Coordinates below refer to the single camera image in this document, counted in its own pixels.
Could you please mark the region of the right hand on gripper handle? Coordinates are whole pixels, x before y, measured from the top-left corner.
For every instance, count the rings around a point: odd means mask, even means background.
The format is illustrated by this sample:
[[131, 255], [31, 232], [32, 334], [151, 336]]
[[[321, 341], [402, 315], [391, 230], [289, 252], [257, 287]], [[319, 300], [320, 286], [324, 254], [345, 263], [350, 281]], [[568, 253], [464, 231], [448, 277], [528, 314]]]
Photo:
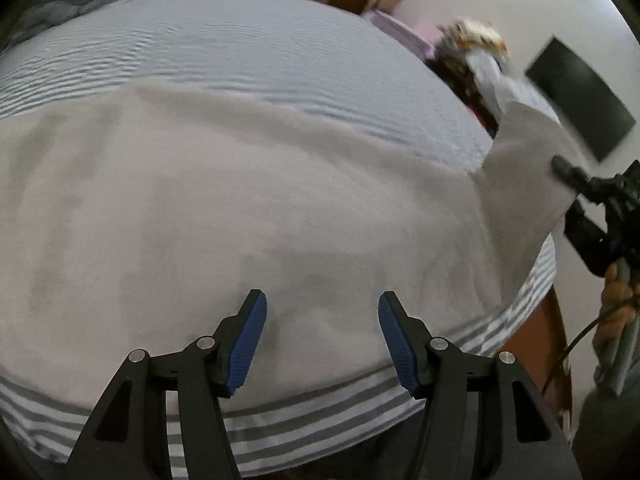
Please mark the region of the right hand on gripper handle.
[[623, 330], [637, 317], [639, 284], [629, 285], [620, 279], [620, 266], [612, 263], [604, 274], [602, 307], [608, 315], [597, 326], [592, 346], [599, 363], [605, 359], [608, 345], [622, 336]]

